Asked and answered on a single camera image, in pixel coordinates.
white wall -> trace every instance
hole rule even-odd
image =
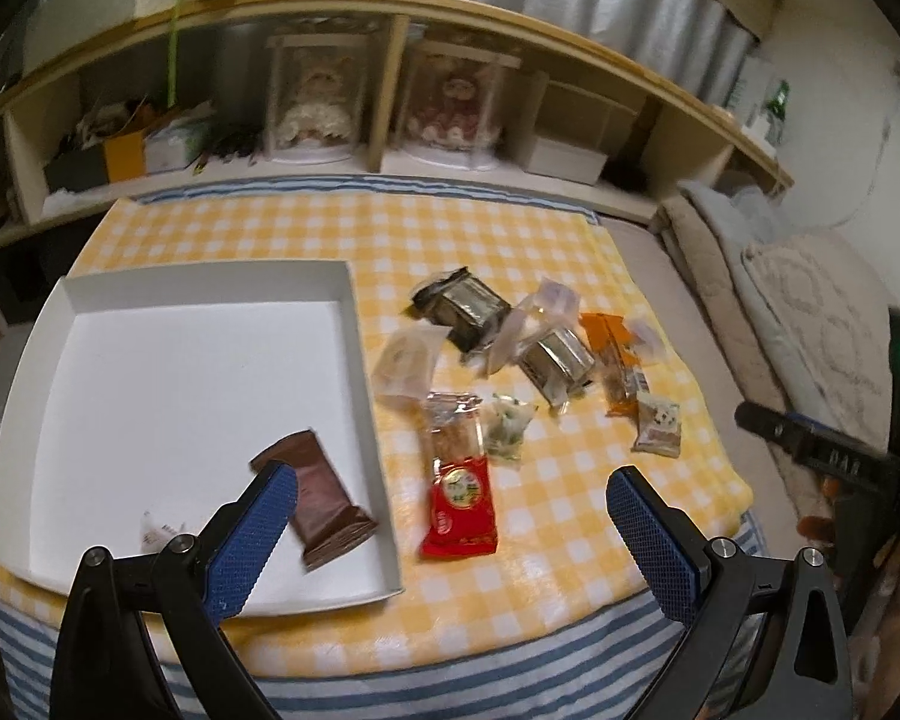
[[[779,157],[796,183],[784,209],[805,226],[851,217],[837,230],[900,301],[898,35],[872,0],[785,0],[760,52],[792,88]]]

orange snack package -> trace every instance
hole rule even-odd
[[[634,336],[624,326],[624,317],[614,314],[581,314],[590,348],[602,366],[607,392],[607,415],[636,418],[637,394],[650,392],[647,377],[634,354]]]

bolt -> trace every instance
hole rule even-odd
[[[194,548],[194,543],[197,543],[197,540],[189,533],[180,533],[179,536],[174,536],[170,539],[168,546],[170,547],[170,552],[185,555]]]
[[[714,538],[710,543],[710,549],[720,557],[733,557],[737,554],[737,545],[729,538]]]
[[[823,565],[823,553],[818,549],[807,547],[802,552],[802,555],[803,559],[815,568],[819,565]]]
[[[91,568],[100,565],[104,560],[106,560],[106,549],[103,547],[90,547],[83,554],[84,565],[89,565]]]

brown wrapper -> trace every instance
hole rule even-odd
[[[308,571],[346,555],[377,529],[377,521],[353,505],[312,430],[279,440],[250,461],[250,467],[259,473],[271,460],[296,471],[298,504],[290,525],[303,542]]]

clear display case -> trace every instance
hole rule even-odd
[[[266,156],[334,162],[360,140],[367,88],[367,35],[285,34],[272,50],[266,101]]]
[[[482,170],[497,164],[506,73],[520,60],[505,53],[421,40],[413,47],[397,138],[427,162]]]

